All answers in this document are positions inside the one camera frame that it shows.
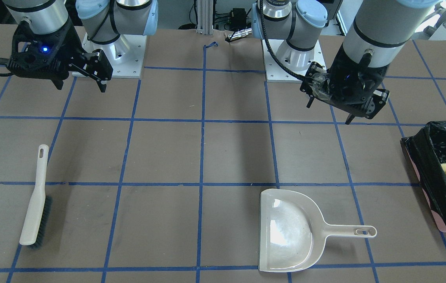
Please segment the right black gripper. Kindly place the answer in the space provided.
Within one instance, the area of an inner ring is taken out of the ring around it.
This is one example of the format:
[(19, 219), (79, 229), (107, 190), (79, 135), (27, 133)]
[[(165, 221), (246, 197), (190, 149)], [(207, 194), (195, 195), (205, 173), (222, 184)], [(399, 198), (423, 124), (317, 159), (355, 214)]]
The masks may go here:
[(70, 19), (57, 31), (35, 34), (26, 20), (14, 32), (7, 69), (18, 77), (48, 79), (58, 90), (70, 72), (79, 72), (98, 83), (105, 93), (113, 68), (104, 50), (86, 52)]

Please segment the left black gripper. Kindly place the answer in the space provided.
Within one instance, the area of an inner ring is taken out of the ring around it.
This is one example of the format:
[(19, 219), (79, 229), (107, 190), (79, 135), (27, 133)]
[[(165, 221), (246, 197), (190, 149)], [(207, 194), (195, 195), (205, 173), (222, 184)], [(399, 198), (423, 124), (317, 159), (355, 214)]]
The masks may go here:
[(353, 61), (341, 46), (328, 70), (312, 62), (300, 86), (309, 97), (306, 108), (318, 99), (341, 109), (349, 114), (345, 125), (358, 117), (374, 118), (388, 101), (389, 91), (379, 86), (389, 66), (370, 67), (373, 57), (365, 53), (359, 61)]

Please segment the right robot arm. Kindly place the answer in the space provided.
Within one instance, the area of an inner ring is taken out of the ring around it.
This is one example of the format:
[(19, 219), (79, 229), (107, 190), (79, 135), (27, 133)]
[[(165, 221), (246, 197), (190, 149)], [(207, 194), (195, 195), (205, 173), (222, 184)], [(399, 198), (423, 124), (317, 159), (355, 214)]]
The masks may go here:
[(5, 0), (18, 23), (11, 56), (0, 59), (7, 76), (47, 79), (60, 90), (70, 72), (93, 79), (105, 92), (115, 66), (133, 62), (126, 39), (158, 28), (156, 0), (77, 0), (75, 9), (90, 46), (83, 47), (63, 0)]

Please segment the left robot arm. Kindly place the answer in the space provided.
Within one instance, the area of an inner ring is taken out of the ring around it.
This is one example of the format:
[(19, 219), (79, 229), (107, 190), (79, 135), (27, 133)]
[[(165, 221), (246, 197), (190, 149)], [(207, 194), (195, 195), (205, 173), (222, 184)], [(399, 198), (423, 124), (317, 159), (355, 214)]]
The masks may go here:
[(258, 0), (251, 8), (253, 36), (300, 91), (348, 113), (372, 119), (386, 106), (386, 72), (436, 0), (364, 0), (329, 68), (314, 59), (328, 12), (316, 0)]

